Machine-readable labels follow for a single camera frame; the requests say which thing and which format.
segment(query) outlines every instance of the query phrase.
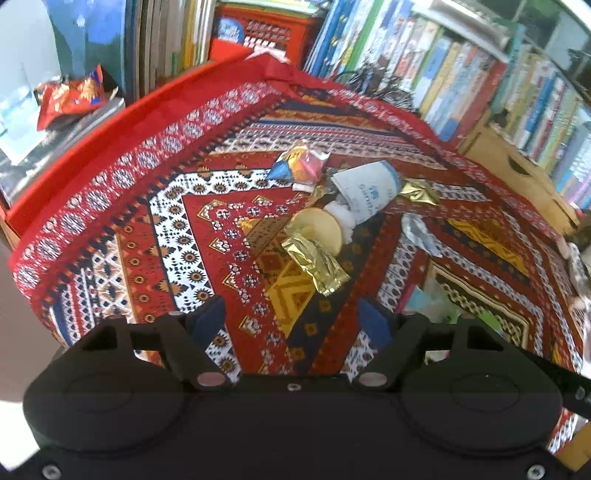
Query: screw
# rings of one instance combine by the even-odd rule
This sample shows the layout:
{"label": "screw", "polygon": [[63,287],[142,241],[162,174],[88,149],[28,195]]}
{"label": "screw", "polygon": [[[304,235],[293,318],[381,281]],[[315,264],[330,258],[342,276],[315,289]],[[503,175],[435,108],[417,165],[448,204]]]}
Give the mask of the screw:
{"label": "screw", "polygon": [[378,372],[365,372],[359,376],[359,383],[364,387],[382,387],[388,383],[388,377]]}
{"label": "screw", "polygon": [[585,398],[585,389],[584,389],[583,387],[579,387],[579,388],[577,388],[577,391],[576,391],[576,393],[574,394],[574,397],[575,397],[577,400],[582,400],[582,399],[584,399],[584,398]]}
{"label": "screw", "polygon": [[542,465],[532,465],[527,470],[527,480],[541,480],[546,474],[546,469]]}
{"label": "screw", "polygon": [[203,372],[197,377],[197,383],[202,387],[219,387],[226,382],[226,376],[220,372]]}
{"label": "screw", "polygon": [[61,471],[55,465],[46,465],[41,473],[47,480],[60,480],[61,478]]}

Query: candy wrapper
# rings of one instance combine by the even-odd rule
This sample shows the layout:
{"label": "candy wrapper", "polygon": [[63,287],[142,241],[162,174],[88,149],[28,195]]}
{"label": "candy wrapper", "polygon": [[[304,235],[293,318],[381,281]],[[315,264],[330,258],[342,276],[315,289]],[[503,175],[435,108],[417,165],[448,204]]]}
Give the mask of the candy wrapper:
{"label": "candy wrapper", "polygon": [[336,259],[314,240],[299,233],[286,238],[281,246],[300,268],[312,277],[316,290],[325,297],[337,291],[350,277]]}
{"label": "candy wrapper", "polygon": [[423,217],[416,213],[405,213],[402,216],[402,231],[404,235],[417,247],[425,250],[432,257],[441,258],[443,255],[435,243],[433,235],[427,230]]}
{"label": "candy wrapper", "polygon": [[286,180],[314,186],[322,178],[322,168],[330,154],[309,149],[305,141],[297,142],[279,158],[267,174],[267,180]]}
{"label": "candy wrapper", "polygon": [[103,88],[103,73],[100,65],[82,80],[53,82],[40,86],[42,92],[41,112],[37,130],[59,130],[81,116],[106,105],[109,98]]}
{"label": "candy wrapper", "polygon": [[424,180],[407,179],[402,185],[400,196],[406,197],[413,203],[439,205],[439,195]]}

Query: colorful candy wrapper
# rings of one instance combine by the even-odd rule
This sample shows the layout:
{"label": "colorful candy wrapper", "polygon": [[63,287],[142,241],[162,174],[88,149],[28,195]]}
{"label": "colorful candy wrapper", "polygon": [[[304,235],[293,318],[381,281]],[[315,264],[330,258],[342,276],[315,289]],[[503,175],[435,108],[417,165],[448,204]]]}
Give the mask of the colorful candy wrapper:
{"label": "colorful candy wrapper", "polygon": [[267,174],[267,180],[286,180],[315,185],[322,178],[322,168],[330,154],[309,149],[305,141],[297,142],[279,158]]}
{"label": "colorful candy wrapper", "polygon": [[89,112],[106,105],[109,98],[103,88],[100,65],[82,80],[50,83],[43,91],[37,130],[58,130]]}

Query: red fabric edge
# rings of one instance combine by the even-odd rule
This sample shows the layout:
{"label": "red fabric edge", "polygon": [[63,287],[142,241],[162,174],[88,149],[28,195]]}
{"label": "red fabric edge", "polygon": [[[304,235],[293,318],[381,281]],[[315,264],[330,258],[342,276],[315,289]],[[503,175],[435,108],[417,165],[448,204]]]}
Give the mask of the red fabric edge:
{"label": "red fabric edge", "polygon": [[[178,88],[188,88],[195,81],[201,81],[213,75],[223,66],[242,61],[250,53],[247,48],[227,51],[224,47],[223,45],[212,45],[212,51],[219,58],[217,63],[205,64],[181,75],[125,108],[121,113],[80,140],[49,167],[6,213],[6,222],[21,237],[21,242],[26,242],[25,232],[27,229],[39,224],[35,221],[36,218],[46,215],[50,205],[53,205],[53,202],[48,204],[48,201],[63,191],[63,179],[77,179],[79,174],[89,166],[88,160],[95,158],[96,149],[101,144],[111,142],[113,136],[118,134],[118,130],[125,123],[141,120],[153,111],[157,102],[165,102]],[[154,132],[159,131],[157,125],[150,125],[150,127],[152,127],[150,130]]]}

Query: red tablecloth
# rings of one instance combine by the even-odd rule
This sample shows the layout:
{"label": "red tablecloth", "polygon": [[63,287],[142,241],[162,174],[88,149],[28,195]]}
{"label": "red tablecloth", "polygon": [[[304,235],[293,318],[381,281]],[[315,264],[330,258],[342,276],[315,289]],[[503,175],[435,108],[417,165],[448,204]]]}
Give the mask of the red tablecloth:
{"label": "red tablecloth", "polygon": [[[556,233],[416,117],[268,56],[221,65],[147,102],[143,118],[96,138],[86,167],[63,179],[11,259],[19,288],[65,344],[110,314],[149,322],[221,294],[228,315],[207,353],[233,380],[243,371],[352,377],[375,354],[357,300],[393,309],[434,279],[464,310],[492,313],[516,345],[580,368],[582,319],[567,308]],[[300,139],[330,152],[335,167],[385,159],[440,196],[438,206],[396,198],[358,226],[338,258],[351,280],[328,298],[280,247],[306,195],[265,179]],[[442,258],[402,233],[405,212],[424,216]],[[569,437],[569,418],[553,449]]]}

